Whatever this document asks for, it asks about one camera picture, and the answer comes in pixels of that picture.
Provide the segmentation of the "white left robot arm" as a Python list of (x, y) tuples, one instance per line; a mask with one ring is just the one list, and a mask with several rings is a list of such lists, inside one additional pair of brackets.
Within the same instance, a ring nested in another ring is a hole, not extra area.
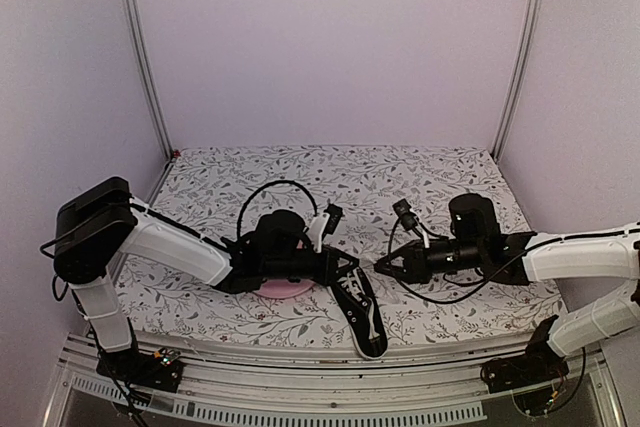
[(155, 211), (132, 194), (125, 179), (111, 177), (59, 209), (55, 235), (39, 252), (71, 289), (111, 366), (138, 381), (149, 362), (134, 346), (119, 279), (111, 274), (113, 260), (182, 274), (225, 294), (255, 292), (272, 280), (309, 280), (335, 290), (359, 262), (325, 243), (341, 209), (311, 207), (310, 221), (279, 209), (261, 216), (250, 231), (238, 219), (233, 238), (214, 240)]

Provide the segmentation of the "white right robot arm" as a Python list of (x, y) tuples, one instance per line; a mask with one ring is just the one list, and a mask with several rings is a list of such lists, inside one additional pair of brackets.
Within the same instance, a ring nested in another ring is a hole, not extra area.
[(540, 323), (518, 359), (517, 374), (537, 383), (568, 354), (611, 338), (639, 323), (639, 226), (601, 232), (505, 234), (492, 201), (475, 193), (448, 205), (451, 236), (429, 233), (406, 200), (393, 206), (396, 224), (416, 239), (388, 250), (374, 265), (403, 288), (425, 284), (436, 274), (479, 269), (482, 282), (526, 286), (567, 278), (619, 278), (622, 285), (564, 316)]

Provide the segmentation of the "black white canvas sneaker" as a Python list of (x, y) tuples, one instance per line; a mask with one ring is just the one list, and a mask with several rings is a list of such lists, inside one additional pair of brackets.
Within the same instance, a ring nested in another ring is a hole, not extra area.
[(380, 308), (369, 279), (357, 267), (330, 285), (331, 294), (344, 315), (354, 346), (365, 359), (379, 359), (388, 349)]

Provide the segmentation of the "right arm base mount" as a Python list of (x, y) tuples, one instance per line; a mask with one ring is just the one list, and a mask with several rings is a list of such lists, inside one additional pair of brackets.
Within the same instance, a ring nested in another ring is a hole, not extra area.
[(480, 379), (490, 393), (497, 393), (551, 381), (568, 373), (567, 362), (555, 354), (523, 353), (485, 362)]

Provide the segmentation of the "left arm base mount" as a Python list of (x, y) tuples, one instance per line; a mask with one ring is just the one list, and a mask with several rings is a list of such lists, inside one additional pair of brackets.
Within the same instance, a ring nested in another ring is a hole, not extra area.
[(167, 348), (148, 354), (135, 348), (121, 352), (100, 353), (97, 373), (128, 385), (176, 393), (181, 383), (184, 363), (180, 353)]

